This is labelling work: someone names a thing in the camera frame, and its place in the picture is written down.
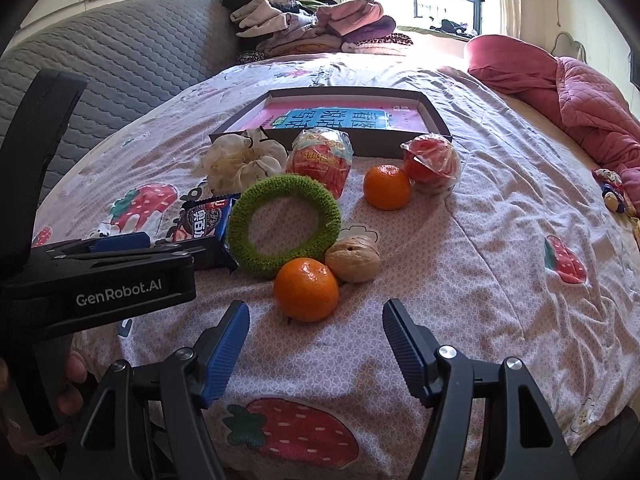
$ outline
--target green scrunchie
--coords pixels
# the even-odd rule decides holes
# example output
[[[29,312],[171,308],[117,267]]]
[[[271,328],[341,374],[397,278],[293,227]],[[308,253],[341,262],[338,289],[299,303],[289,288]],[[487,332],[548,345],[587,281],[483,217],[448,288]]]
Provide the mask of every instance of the green scrunchie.
[[[310,202],[318,212],[318,229],[305,243],[283,254],[264,255],[249,242],[249,222],[255,211],[275,198],[298,197]],[[240,267],[255,276],[273,278],[280,268],[296,258],[322,260],[340,234],[340,209],[335,198],[319,182],[296,174],[277,175],[247,189],[229,217],[226,240]]]

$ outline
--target red snack package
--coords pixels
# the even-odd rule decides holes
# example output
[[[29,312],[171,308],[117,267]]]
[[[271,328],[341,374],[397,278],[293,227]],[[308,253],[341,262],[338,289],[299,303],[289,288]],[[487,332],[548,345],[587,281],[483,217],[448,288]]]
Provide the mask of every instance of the red snack package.
[[[460,179],[458,152],[439,134],[424,134],[401,145],[405,173],[423,193],[437,194],[452,189]]]
[[[349,136],[340,130],[302,130],[293,141],[287,173],[306,175],[327,188],[334,198],[342,195],[353,162]]]

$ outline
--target oreo package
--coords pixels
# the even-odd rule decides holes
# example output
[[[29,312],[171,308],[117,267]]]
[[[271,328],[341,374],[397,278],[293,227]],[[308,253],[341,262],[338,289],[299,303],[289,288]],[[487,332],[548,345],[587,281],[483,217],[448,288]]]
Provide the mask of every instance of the oreo package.
[[[180,220],[173,242],[185,249],[202,247],[203,253],[194,254],[196,270],[226,267],[233,271],[238,264],[232,258],[226,243],[226,226],[231,208],[239,195],[217,196],[205,200],[189,200],[182,206]]]

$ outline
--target orange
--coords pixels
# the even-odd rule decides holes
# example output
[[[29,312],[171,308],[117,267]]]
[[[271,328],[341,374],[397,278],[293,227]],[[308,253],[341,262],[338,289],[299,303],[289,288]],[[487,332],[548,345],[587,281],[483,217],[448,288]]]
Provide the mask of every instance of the orange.
[[[279,270],[273,297],[285,316],[309,323],[336,309],[340,291],[328,267],[311,258],[296,258]]]
[[[364,199],[383,211],[402,209],[411,198],[411,181],[400,168],[385,164],[367,171]]]

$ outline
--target walnut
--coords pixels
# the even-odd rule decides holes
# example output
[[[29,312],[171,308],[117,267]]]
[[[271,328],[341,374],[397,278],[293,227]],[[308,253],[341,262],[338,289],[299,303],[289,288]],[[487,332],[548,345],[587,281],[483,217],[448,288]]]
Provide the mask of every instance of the walnut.
[[[338,240],[324,254],[324,262],[344,282],[373,280],[380,272],[380,253],[376,243],[366,236]]]

